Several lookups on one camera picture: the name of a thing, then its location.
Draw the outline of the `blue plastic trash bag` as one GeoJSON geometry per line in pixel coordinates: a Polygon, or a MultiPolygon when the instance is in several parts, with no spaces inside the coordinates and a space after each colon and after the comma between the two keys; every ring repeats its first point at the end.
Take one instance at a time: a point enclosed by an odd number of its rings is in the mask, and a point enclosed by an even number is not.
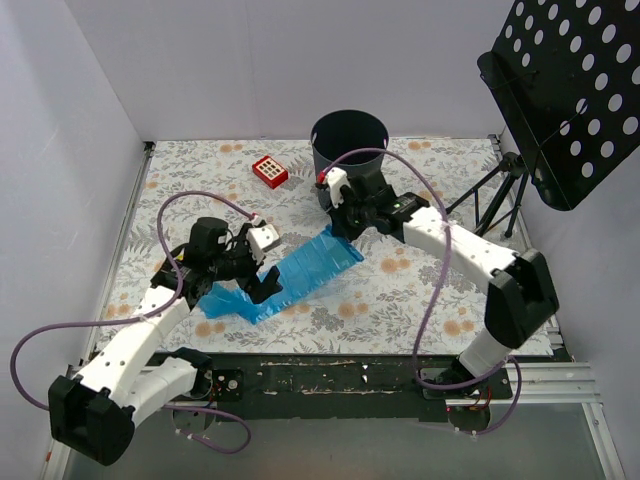
{"type": "Polygon", "coordinates": [[[242,289],[228,290],[215,284],[198,307],[209,319],[236,314],[256,325],[305,299],[363,260],[351,243],[325,228],[276,264],[282,290],[265,302],[254,304],[242,289]]]}

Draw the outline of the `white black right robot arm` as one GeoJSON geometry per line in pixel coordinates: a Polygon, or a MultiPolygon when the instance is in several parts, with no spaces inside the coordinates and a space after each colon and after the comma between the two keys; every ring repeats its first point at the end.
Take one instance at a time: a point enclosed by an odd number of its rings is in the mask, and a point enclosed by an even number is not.
{"type": "Polygon", "coordinates": [[[332,168],[318,178],[330,198],[334,236],[357,239],[373,227],[379,233],[441,259],[486,296],[484,326],[451,365],[424,386],[475,397],[507,356],[518,350],[559,308],[546,259],[502,247],[444,222],[440,212],[414,194],[397,195],[381,173],[349,177],[332,168]]]}

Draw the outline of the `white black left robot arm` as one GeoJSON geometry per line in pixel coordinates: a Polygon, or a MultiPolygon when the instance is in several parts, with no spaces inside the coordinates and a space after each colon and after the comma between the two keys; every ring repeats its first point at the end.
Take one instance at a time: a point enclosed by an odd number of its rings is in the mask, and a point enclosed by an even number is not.
{"type": "Polygon", "coordinates": [[[166,403],[208,397],[215,377],[210,357],[200,351],[181,347],[152,372],[142,370],[214,283],[236,281],[254,304],[281,291],[278,268],[257,274],[279,241],[276,229],[253,219],[235,237],[227,234],[225,221],[198,219],[188,242],[170,252],[153,276],[138,318],[76,375],[52,383],[48,405],[55,440],[109,466],[126,451],[136,428],[166,403]]]}

